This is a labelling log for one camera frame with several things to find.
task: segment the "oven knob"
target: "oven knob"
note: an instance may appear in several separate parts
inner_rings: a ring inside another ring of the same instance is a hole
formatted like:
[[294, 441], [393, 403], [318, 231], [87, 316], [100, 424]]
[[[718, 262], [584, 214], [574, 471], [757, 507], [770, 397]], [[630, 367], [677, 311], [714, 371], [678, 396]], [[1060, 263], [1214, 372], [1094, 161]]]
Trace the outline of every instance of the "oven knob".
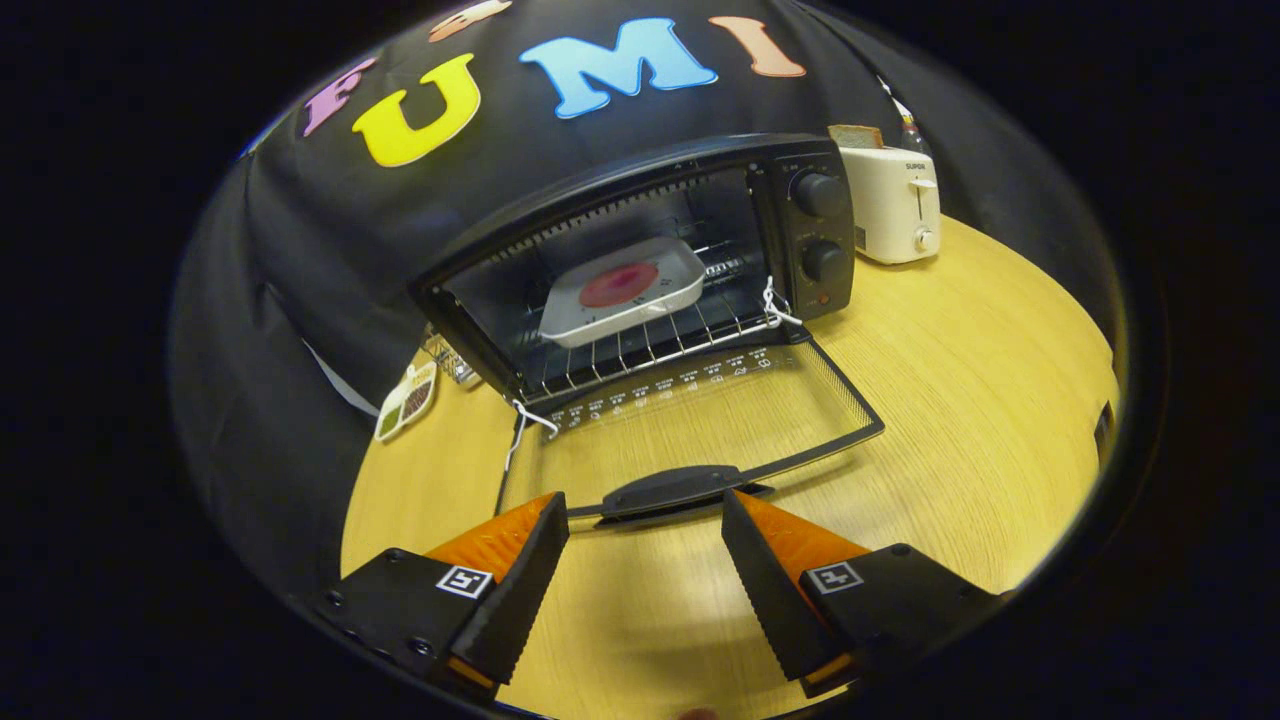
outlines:
[[849, 208], [849, 188], [838, 179], [822, 173], [805, 173], [795, 186], [800, 209], [814, 218], [833, 218]]
[[812, 281], [837, 279], [851, 272], [851, 260], [844, 247], [829, 240], [819, 240], [804, 249], [800, 269]]

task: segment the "white wire hook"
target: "white wire hook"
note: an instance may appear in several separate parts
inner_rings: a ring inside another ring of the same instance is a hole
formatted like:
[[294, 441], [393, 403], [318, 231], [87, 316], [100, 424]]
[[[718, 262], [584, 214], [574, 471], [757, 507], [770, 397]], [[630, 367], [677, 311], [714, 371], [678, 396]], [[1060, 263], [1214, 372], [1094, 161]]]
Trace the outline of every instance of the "white wire hook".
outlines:
[[503, 471], [511, 470], [511, 457], [516, 454], [516, 448], [520, 447], [520, 439], [525, 437], [525, 424], [529, 420], [541, 423], [552, 429], [552, 434], [547, 436], [547, 439], [554, 439], [556, 436], [559, 434], [559, 425], [556, 423], [552, 423], [540, 415], [534, 415], [525, 409], [525, 405], [518, 400], [512, 400], [511, 404], [516, 407], [516, 413], [520, 413], [520, 427], [516, 428], [516, 441], [511, 443], [511, 450], [507, 451], [507, 464], [502, 466]]
[[769, 275], [769, 279], [764, 283], [764, 314], [769, 316], [765, 324], [771, 328], [781, 325], [782, 320], [794, 325], [804, 324], [804, 320], [778, 310], [777, 305], [773, 304], [773, 275]]

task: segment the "wire rack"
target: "wire rack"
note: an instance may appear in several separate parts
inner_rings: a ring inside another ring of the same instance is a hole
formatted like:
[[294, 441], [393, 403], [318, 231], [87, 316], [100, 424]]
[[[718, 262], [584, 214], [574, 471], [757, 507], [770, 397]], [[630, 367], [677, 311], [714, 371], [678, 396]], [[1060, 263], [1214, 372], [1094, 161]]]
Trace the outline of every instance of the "wire rack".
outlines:
[[476, 372], [449, 346], [448, 341], [435, 331], [431, 323], [428, 323], [422, 331], [422, 340], [419, 342], [419, 347], [435, 361], [440, 373], [452, 378], [453, 382], [466, 384], [475, 378]]
[[751, 286], [749, 278], [737, 278], [689, 307], [575, 348], [548, 343], [531, 327], [520, 347], [521, 401], [576, 393], [774, 327]]

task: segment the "letter m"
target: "letter m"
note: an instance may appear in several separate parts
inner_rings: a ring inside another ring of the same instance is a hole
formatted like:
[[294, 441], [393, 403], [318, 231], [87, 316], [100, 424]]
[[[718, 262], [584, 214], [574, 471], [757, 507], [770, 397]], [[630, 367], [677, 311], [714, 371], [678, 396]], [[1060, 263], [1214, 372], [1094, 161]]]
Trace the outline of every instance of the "letter m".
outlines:
[[559, 37], [525, 50], [522, 63], [538, 63], [547, 72], [561, 104], [558, 118], [576, 118], [609, 104], [609, 94], [594, 90], [586, 76], [622, 92], [639, 95], [644, 65], [653, 77], [649, 85], [658, 90], [678, 90], [716, 82], [716, 73], [698, 64], [680, 42], [671, 18], [639, 18], [618, 28], [613, 50], [576, 37]]

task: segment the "white toaster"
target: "white toaster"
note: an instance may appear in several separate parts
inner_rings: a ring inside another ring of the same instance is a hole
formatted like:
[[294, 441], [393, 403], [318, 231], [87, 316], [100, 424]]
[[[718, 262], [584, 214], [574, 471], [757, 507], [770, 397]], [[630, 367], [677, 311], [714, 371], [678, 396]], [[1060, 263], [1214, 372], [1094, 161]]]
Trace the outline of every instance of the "white toaster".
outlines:
[[933, 159], [897, 147], [841, 147], [859, 252], [887, 264], [938, 254], [942, 245]]

